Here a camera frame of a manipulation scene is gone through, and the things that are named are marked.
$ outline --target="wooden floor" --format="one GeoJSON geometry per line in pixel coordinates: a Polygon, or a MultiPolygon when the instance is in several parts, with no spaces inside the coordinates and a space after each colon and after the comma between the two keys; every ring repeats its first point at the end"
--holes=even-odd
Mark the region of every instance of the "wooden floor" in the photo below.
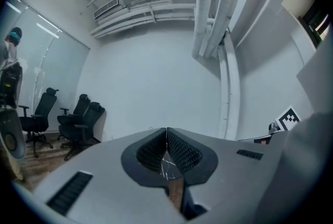
{"type": "Polygon", "coordinates": [[[32,143],[27,143],[27,153],[25,158],[20,161],[24,181],[13,179],[15,182],[26,187],[29,191],[33,191],[41,180],[66,162],[63,158],[66,156],[69,148],[60,148],[60,145],[68,141],[64,138],[57,141],[58,134],[45,134],[45,136],[47,141],[53,145],[53,149],[51,149],[48,144],[40,144],[37,142],[36,152],[39,157],[35,158],[32,143]]]}

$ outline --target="black office chair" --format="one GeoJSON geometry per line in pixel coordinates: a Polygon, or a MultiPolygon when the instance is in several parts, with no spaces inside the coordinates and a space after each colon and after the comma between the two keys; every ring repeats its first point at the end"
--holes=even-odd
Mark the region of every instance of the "black office chair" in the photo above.
{"type": "Polygon", "coordinates": [[[87,112],[83,116],[81,124],[59,126],[61,135],[70,140],[69,143],[63,143],[60,146],[61,148],[64,148],[64,146],[71,148],[64,158],[65,161],[68,160],[69,155],[73,151],[82,151],[82,147],[91,146],[86,141],[93,138],[94,125],[104,112],[105,108],[102,108],[99,103],[91,102],[87,112]]]}
{"type": "Polygon", "coordinates": [[[48,88],[46,92],[42,94],[35,114],[31,115],[31,117],[27,117],[27,109],[29,107],[19,105],[19,107],[23,108],[24,110],[24,117],[20,117],[22,130],[28,132],[28,139],[26,140],[26,142],[33,142],[33,153],[35,157],[38,157],[36,153],[36,142],[48,143],[46,141],[46,137],[44,135],[40,135],[39,133],[46,131],[46,129],[48,128],[47,116],[57,100],[57,97],[55,96],[57,91],[59,90],[48,88]]]}
{"type": "Polygon", "coordinates": [[[73,111],[73,114],[67,115],[67,111],[69,111],[69,109],[60,108],[61,110],[64,111],[64,115],[57,117],[58,122],[61,125],[74,125],[82,123],[83,114],[88,108],[89,104],[90,104],[90,99],[88,98],[88,95],[81,94],[78,103],[73,111]]]}

